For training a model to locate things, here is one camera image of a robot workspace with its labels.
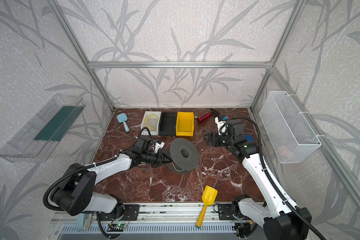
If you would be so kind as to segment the grey cable spool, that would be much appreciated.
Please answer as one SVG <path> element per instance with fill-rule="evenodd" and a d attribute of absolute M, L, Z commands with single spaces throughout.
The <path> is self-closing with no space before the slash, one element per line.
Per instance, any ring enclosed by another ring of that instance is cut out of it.
<path fill-rule="evenodd" d="M 171 158 L 167 164 L 169 169 L 179 175 L 188 174 L 197 168 L 200 157 L 196 147 L 187 139 L 177 138 L 164 150 L 164 154 Z"/>

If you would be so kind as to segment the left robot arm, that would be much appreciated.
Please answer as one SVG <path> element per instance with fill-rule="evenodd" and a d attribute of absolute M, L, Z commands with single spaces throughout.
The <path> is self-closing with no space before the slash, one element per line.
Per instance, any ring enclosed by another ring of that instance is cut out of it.
<path fill-rule="evenodd" d="M 64 175 L 44 193 L 44 206 L 53 211 L 66 212 L 71 216 L 81 213 L 106 213 L 118 215 L 122 202 L 117 198 L 99 194 L 95 186 L 117 174 L 147 163 L 152 168 L 173 163 L 165 153 L 164 142 L 156 142 L 151 135 L 138 134 L 125 150 L 101 162 L 90 165 L 72 164 Z"/>

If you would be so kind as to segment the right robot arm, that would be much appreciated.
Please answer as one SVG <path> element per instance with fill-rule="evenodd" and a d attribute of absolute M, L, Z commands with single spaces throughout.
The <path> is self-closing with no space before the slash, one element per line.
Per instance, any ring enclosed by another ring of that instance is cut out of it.
<path fill-rule="evenodd" d="M 224 147 L 244 166 L 261 191 L 265 203 L 257 204 L 248 195 L 235 197 L 232 213 L 237 220 L 251 219 L 262 227 L 268 240 L 305 240 L 309 231 L 325 239 L 311 223 L 307 208 L 300 208 L 286 193 L 265 161 L 260 142 L 250 141 L 244 133 L 244 117 L 218 116 L 216 133 L 208 133 L 208 146 Z"/>

